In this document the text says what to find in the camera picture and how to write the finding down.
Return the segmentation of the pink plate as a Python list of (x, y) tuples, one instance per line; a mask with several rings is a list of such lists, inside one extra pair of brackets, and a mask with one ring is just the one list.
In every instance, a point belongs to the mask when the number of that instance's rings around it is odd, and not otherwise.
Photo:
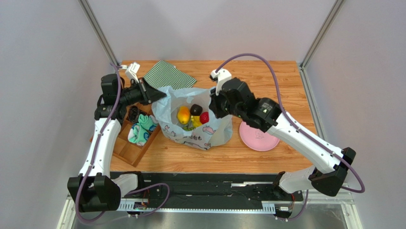
[(252, 128), (246, 122), (241, 122), (239, 136), (247, 147), (260, 152), (270, 151), (280, 142), (279, 138)]

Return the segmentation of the dark avocado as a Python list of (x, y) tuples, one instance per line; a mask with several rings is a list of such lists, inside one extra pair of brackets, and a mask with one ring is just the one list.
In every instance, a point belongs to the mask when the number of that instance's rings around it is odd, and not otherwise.
[(198, 104), (193, 104), (190, 108), (191, 116), (200, 116), (203, 113), (203, 108)]

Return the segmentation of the teal white socks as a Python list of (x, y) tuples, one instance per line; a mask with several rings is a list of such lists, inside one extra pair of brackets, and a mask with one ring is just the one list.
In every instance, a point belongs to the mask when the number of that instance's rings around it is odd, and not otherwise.
[(131, 127), (128, 133), (128, 141), (138, 146), (144, 146), (157, 125), (158, 122), (153, 115), (140, 114), (138, 122)]

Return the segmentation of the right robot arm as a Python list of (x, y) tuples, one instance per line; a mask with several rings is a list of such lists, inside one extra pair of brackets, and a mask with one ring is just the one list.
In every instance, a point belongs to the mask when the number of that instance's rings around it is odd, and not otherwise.
[(248, 126), (284, 141), (312, 162), (312, 166), (296, 172), (280, 172), (273, 182), (286, 193), (304, 189), (334, 197), (347, 176), (356, 152), (333, 146), (283, 114), (278, 103), (269, 98), (255, 98), (247, 83), (238, 78), (215, 79), (211, 89), (210, 110), (217, 118), (233, 115)]

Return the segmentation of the green grapes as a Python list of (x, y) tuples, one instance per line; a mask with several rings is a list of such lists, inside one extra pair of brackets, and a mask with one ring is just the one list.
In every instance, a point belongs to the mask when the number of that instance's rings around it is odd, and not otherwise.
[(193, 125), (185, 125), (184, 127), (183, 127), (183, 130), (185, 130), (185, 131), (192, 131), (192, 130), (194, 130), (196, 127), (194, 127)]

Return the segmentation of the red peach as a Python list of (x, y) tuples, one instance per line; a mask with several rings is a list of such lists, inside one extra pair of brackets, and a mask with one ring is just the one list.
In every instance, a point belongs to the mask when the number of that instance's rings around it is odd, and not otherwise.
[(210, 121), (210, 117), (209, 117), (209, 113), (208, 112), (203, 112), (200, 116), (199, 116), (199, 121), (202, 124), (206, 124)]

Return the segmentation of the light blue plastic bag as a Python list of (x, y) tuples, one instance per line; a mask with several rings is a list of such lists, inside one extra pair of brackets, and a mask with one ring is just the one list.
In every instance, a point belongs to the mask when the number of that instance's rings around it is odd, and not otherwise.
[[(217, 119), (209, 109), (210, 89), (174, 90), (166, 86), (158, 90), (166, 93), (166, 97), (152, 104), (152, 112), (168, 139), (192, 148), (208, 150), (213, 146), (224, 145), (232, 138), (232, 117), (228, 115)], [(180, 106), (191, 108), (193, 104), (200, 105), (203, 112), (208, 112), (210, 121), (192, 131), (185, 131), (183, 130), (185, 125), (180, 124), (177, 119), (177, 112)]]

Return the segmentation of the green striped cloth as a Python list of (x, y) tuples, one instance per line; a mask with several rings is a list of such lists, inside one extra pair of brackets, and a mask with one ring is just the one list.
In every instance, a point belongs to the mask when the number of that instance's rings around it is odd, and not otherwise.
[(170, 86), (174, 90), (191, 88), (197, 80), (178, 70), (175, 65), (164, 60), (158, 61), (143, 77), (152, 87), (158, 89)]

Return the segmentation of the yellow banana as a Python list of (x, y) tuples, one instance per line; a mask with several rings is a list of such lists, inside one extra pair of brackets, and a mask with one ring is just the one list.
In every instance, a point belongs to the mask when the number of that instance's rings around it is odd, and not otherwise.
[(200, 126), (203, 125), (203, 124), (201, 123), (201, 121), (200, 121), (200, 117), (199, 117), (199, 116), (193, 116), (193, 115), (192, 115), (190, 121), (191, 121), (191, 123), (192, 123), (193, 128), (197, 128), (197, 127), (200, 127)]

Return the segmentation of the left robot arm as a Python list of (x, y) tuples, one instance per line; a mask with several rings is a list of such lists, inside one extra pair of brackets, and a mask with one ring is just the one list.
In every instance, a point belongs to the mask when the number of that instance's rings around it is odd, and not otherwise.
[(121, 198), (139, 185), (140, 173), (127, 172), (112, 179), (110, 163), (127, 107), (149, 105), (166, 96), (143, 78), (125, 88), (124, 79), (113, 73), (101, 78), (102, 94), (94, 112), (94, 132), (88, 156), (76, 177), (70, 177), (68, 191), (77, 212), (105, 212), (118, 209)]

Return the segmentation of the yellow mango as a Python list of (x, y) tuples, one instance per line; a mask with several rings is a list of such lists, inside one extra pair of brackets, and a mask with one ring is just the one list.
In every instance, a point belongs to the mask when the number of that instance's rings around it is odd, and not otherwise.
[(191, 118), (191, 113), (188, 107), (180, 106), (179, 111), (177, 113), (177, 119), (182, 125), (186, 125), (189, 123)]

